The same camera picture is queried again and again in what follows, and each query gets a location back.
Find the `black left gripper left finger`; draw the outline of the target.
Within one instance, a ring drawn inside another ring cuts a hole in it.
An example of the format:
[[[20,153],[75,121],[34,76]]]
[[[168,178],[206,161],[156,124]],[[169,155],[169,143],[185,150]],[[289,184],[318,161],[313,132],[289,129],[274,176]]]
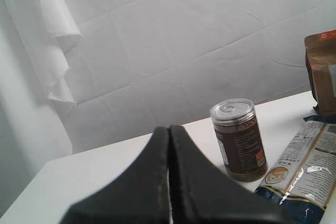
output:
[[[169,132],[156,127],[134,162],[114,181],[73,204],[61,223],[169,223]]]

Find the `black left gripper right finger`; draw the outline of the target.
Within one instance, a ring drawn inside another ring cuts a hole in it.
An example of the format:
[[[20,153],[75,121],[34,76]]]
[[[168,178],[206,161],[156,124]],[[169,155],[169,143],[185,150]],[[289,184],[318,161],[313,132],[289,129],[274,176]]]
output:
[[[170,127],[169,186],[174,223],[289,222],[279,206],[221,172],[177,125]]]

